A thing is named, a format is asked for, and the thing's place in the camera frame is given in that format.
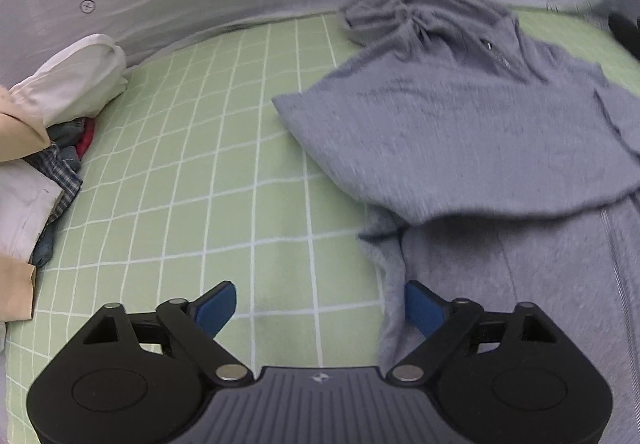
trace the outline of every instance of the green checkered bedsheet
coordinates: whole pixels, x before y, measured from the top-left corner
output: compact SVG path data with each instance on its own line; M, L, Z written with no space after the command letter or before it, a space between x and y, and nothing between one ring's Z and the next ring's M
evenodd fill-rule
M567 16L520 16L530 34L599 61L640 94L638 63L608 34ZM271 104L356 50L334 16L315 16L225 34L133 72L98 118L84 187L38 274L34 320L10 324L12 444L37 442L27 389L107 302L148 311L232 280L238 310L218 340L252 369L375 362L382 284L354 238L364 208Z

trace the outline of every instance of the plaid shirt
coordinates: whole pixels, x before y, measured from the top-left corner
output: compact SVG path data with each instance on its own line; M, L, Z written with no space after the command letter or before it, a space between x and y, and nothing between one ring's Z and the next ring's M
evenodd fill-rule
M47 220L47 225L56 220L74 201L80 187L82 179L74 172L62 157L60 156L60 148L55 142L52 142L48 148L38 153L33 153L24 158L36 170L47 176L58 186L62 188L62 195Z

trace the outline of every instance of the zipper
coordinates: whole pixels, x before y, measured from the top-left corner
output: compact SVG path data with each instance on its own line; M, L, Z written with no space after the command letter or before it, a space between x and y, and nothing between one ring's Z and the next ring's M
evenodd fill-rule
M489 40L484 39L484 38L481 38L480 41L482 42L482 45L484 45L486 47L486 49L494 55L494 57L498 60L498 63L500 63L501 65L504 65L508 69L511 68L511 65L510 65L508 59L505 58L502 55L502 53L498 49L496 49L494 47L493 43L491 43Z
M609 250L611 253L611 259L613 260L613 271L616 276L616 287L618 288L618 295L620 296L620 303L622 305L622 313L625 319L625 331L626 331L626 346L629 353L629 367L631 368L631 385L634 391L634 411L636 412L636 426L638 426L638 435L640 436L640 372L638 369L638 354L636 345L636 333L631 319L631 312L629 310L629 296L626 283L620 274L620 266L618 262L620 260L620 252L618 250L618 241L611 226L611 219L609 213L602 208L600 210L600 218L607 232L607 238L609 239Z

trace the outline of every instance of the blue gripper pad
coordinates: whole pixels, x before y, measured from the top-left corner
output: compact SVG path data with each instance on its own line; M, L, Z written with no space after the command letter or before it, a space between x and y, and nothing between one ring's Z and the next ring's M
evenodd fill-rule
M193 320L210 338L214 338L236 312L237 300L236 286L225 281L191 303L194 307Z
M450 304L422 284L410 281L404 286L404 318L425 338L444 324L450 312Z

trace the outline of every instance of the red cloth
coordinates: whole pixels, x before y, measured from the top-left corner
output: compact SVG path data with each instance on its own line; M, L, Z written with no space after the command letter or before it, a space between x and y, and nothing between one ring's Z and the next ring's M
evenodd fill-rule
M76 153L78 154L78 158L82 159L82 156L86 153L91 146L92 141L94 140L95 133L95 119L93 117L85 117L84 118L84 133L76 144Z

